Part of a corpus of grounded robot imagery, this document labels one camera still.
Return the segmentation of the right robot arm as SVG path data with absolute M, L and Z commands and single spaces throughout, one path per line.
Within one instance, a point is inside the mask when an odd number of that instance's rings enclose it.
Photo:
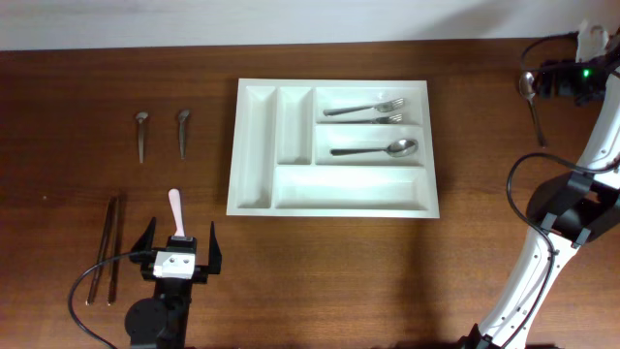
M 568 172 L 542 183 L 525 211 L 523 249 L 490 313 L 456 342 L 456 347 L 524 348 L 528 333 L 553 282 L 585 244 L 619 224 L 619 35 L 583 22 L 566 34 L 576 45 L 572 59 L 547 60 L 537 68 L 519 59 L 522 73 L 541 98 L 566 96 L 602 108 L 580 158 L 573 163 L 541 153 Z

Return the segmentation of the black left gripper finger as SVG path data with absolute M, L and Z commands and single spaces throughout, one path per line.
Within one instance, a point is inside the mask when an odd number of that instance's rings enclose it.
M 212 221 L 209 232 L 208 273 L 220 274 L 223 255 L 215 234 L 215 222 Z
M 154 239 L 154 234 L 156 230 L 157 219 L 152 217 L 144 231 L 144 233 L 139 237 L 139 239 L 135 242 L 135 244 L 131 248 L 131 252 L 145 252 L 150 253 L 153 251 L 152 243 Z

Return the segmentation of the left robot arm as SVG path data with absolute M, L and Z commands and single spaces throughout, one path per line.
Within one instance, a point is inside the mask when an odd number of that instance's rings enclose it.
M 210 226 L 206 265 L 196 263 L 196 238 L 170 236 L 164 247 L 154 247 L 155 228 L 152 219 L 131 249 L 130 261 L 139 265 L 142 278 L 155 286 L 152 297 L 135 302 L 127 311 L 125 331 L 132 348 L 183 348 L 192 288 L 221 272 L 222 252 L 214 225 Z

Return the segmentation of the large steel spoon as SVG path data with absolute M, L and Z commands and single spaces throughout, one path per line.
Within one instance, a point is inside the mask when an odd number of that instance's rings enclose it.
M 538 144 L 540 147 L 546 148 L 548 146 L 548 143 L 543 134 L 543 130 L 534 103 L 536 92 L 534 89 L 534 76 L 531 72 L 524 72 L 521 74 L 519 78 L 518 89 L 519 94 L 526 100 L 528 104 Z
M 330 154 L 332 156 L 346 156 L 362 153 L 383 152 L 390 157 L 400 158 L 414 154 L 418 151 L 419 143 L 416 140 L 402 139 L 390 143 L 386 147 L 377 148 L 347 148 L 347 149 L 332 149 Z

